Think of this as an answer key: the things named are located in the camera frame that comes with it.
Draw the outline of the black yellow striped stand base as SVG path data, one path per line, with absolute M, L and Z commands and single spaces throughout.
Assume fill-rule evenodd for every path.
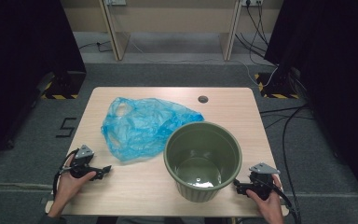
M 255 74 L 256 85 L 264 98 L 298 99 L 298 94 L 289 84 L 289 79 L 276 77 L 272 73 Z
M 53 100 L 76 99 L 86 74 L 67 71 L 62 76 L 53 75 L 44 88 L 41 98 Z

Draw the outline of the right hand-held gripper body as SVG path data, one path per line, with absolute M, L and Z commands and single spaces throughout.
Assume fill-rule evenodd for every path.
M 272 176 L 279 175 L 281 172 L 264 162 L 251 166 L 249 170 L 251 171 L 249 175 L 251 183 L 246 184 L 245 188 L 253 191 L 260 199 L 265 201 L 273 190 Z

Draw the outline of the green plastic bin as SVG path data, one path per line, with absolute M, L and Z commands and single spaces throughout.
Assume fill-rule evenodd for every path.
M 198 121 L 171 134 L 163 159 L 181 196 L 193 203 L 205 203 L 237 177 L 242 153 L 227 129 Z

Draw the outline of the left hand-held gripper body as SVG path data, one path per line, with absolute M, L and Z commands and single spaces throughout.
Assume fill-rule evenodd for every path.
M 74 178 L 81 178 L 90 172 L 102 172 L 102 169 L 90 167 L 90 161 L 94 152 L 82 145 L 80 148 L 72 151 L 73 158 L 70 161 L 70 174 Z

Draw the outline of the person's right hand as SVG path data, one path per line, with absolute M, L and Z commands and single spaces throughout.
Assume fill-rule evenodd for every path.
M 272 191 L 268 198 L 263 201 L 258 195 L 248 189 L 246 194 L 257 204 L 258 211 L 262 217 L 282 216 L 281 199 L 277 192 Z

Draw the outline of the person's left hand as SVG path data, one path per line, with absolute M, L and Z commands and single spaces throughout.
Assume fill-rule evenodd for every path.
M 76 194 L 81 190 L 82 186 L 90 181 L 96 173 L 91 171 L 86 175 L 75 178 L 69 172 L 61 175 L 56 197 L 50 211 L 55 210 L 59 213 Z

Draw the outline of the blue plastic bag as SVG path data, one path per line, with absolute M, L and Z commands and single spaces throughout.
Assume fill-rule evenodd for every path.
M 204 121 L 202 114 L 184 105 L 118 97 L 108 108 L 101 132 L 114 157 L 132 161 L 155 157 L 176 129 L 196 121 Z

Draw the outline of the black curtain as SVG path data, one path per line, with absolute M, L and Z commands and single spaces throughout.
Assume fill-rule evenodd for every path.
M 61 0 L 0 0 L 0 147 L 13 135 L 48 73 L 83 72 Z
M 358 181 L 358 0 L 283 0 L 265 59 L 292 68 Z

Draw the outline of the light wooden desk leg panel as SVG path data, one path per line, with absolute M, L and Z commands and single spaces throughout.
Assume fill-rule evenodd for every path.
M 131 35 L 124 32 L 118 24 L 118 20 L 113 13 L 113 6 L 111 5 L 112 1 L 113 0 L 99 0 L 99 3 L 107 32 L 110 35 L 112 51 L 114 52 L 115 59 L 117 61 L 122 61 L 126 48 L 130 42 Z
M 236 29 L 241 15 L 241 0 L 234 0 L 233 9 L 231 11 L 230 23 L 227 33 L 219 34 L 219 42 L 222 50 L 223 60 L 229 61 L 235 39 Z

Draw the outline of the white wall socket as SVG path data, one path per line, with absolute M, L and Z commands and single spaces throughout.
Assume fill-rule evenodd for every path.
M 244 7 L 261 7 L 264 0 L 241 0 Z

